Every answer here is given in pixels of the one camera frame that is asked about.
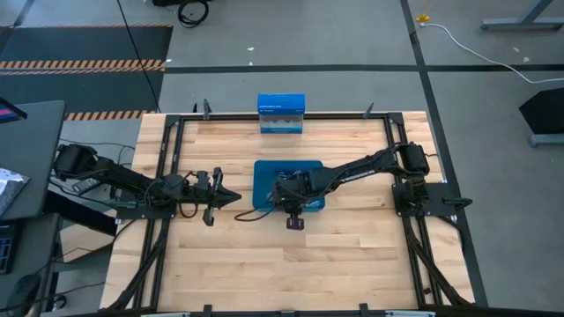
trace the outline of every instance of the wooden table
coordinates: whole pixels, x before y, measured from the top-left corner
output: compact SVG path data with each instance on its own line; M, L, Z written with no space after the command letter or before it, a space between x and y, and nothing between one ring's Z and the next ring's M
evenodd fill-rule
M404 120L408 139L435 153L426 113L405 112ZM164 121L164 114L143 118L135 171L154 176ZM174 132L169 151L173 143ZM188 122L179 173L220 166L224 186L242 199L216 211L213 227L205 226L201 215L172 221L159 311L200 312L205 304L212 304L214 311L356 310L359 303L368 303L370 309L417 308L391 175L346 183L327 195L325 209L303 215L303 232L287 230L281 212L254 223L233 220L252 209L258 159L320 159L325 166L338 166L386 146L383 123L377 120L305 121L302 135L261 135L257 122ZM172 155L167 157L165 171ZM438 158L428 160L427 181L441 181ZM190 205L183 208L185 213L193 210ZM456 230L433 217L427 227L437 266L473 301ZM144 234L145 221L138 220L115 243L100 306L111 304L136 272ZM427 272L420 267L428 286ZM148 276L144 304L152 273ZM430 296L427 302L432 303Z

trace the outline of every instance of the concrete floor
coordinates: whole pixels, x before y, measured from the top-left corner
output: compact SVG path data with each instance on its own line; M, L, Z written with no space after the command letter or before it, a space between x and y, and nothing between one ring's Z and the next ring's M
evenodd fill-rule
M12 23L24 2L3 0L0 25ZM426 13L463 44L493 59L564 64L564 30L480 32L481 18L513 17L530 2L434 0ZM142 0L122 3L131 24L174 24L169 67L415 64L396 0L214 0L209 19L190 30L178 26L174 7L168 11ZM423 3L409 1L413 16ZM564 2L555 2L543 16L564 16ZM35 0L23 25L121 23L115 1ZM418 36L427 64L484 63L457 48L439 29L419 29ZM562 72L526 75L564 77ZM564 147L530 148L530 130L518 112L535 93L563 87L564 82L529 85L509 72L430 77L460 188L474 201L467 214L490 306L564 311ZM304 92L308 110L363 110L371 102L374 110L427 110L418 73L376 71L169 74L160 107L164 112L188 112L207 98L213 111L253 111L259 92ZM63 137L134 144L139 123L66 122ZM101 155L117 158L119 148L97 148ZM76 267L81 270L63 273L59 291L86 282L79 276L88 276L89 283L103 280L108 251L94 257L95 266L80 262ZM100 296L101 289L71 294L69 305L52 314L91 312Z

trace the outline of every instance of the desk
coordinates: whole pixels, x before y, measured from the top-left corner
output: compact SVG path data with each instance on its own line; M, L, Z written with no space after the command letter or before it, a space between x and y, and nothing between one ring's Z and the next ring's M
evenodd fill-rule
M137 172L154 176L165 117L145 115L133 160ZM426 113L408 112L403 117L408 139L421 144L426 153L435 153ZM201 215L171 222L159 311L200 312L205 304L230 312L356 310L359 303L368 303L370 309L416 308L391 175L346 183L327 195L324 210L303 215L303 232L288 231L284 213L255 223L233 221L236 213L252 209L256 160L320 159L326 166L338 166L385 148L383 125L376 120L306 120L302 135L261 135L257 121L187 122L178 173L220 166L224 186L242 194L242 199L216 211L213 227L205 226ZM174 133L165 173L170 170L173 144ZM429 158L429 164L427 181L441 181L437 157ZM193 210L189 205L183 208L186 213ZM145 225L137 221L115 243L100 307L111 304L135 274ZM456 230L431 217L427 228L439 269L472 301ZM428 285L420 267L423 284ZM144 305L152 284L151 272L148 276Z
M48 191L51 166L63 127L64 102L49 101L18 107L28 114L26 120L0 124L0 166L24 174L30 180L0 217L1 220L21 219L19 221L23 223L12 272L0 276L0 308L6 306L13 287L21 277L34 274L53 257L60 216L110 235L115 234L116 228L113 218ZM51 283L52 273L51 265L41 271L37 299L53 291L51 286L56 283ZM44 302L41 303L42 309L39 306L35 307L35 315L48 305Z

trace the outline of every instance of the rubber mat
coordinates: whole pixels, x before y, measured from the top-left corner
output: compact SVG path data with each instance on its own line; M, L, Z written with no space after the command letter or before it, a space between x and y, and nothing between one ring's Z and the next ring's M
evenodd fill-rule
M145 63L162 67L173 28L131 26L130 30ZM0 62L5 62L0 69L114 68L132 67L137 56L123 26L17 27Z
M143 72L16 73L0 76L0 96L14 104L64 100L67 120L135 119L156 111ZM147 74L159 96L164 73Z

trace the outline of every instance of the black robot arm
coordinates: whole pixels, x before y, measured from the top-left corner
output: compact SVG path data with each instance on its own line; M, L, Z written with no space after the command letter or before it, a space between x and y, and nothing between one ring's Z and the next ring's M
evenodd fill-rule
M213 171L212 184L206 171L152 179L117 165L109 158L99 157L96 150L89 146L60 145L58 150L53 167L58 179L95 179L133 194L138 204L144 204L144 209L151 211L175 210L179 203L204 204L207 205L204 222L213 225L215 208L220 209L241 199L241 195L222 186L223 173L219 167ZM194 184L187 179L190 175L197 177Z
M402 165L398 164L396 153L399 154ZM299 171L286 180L276 182L272 201L275 206L290 214L286 221L288 229L302 230L303 219L298 216L305 204L329 194L341 184L376 173L391 173L408 180L412 189L411 203L422 205L427 201L424 185L429 164L423 148L414 143L394 144L374 155L342 166Z

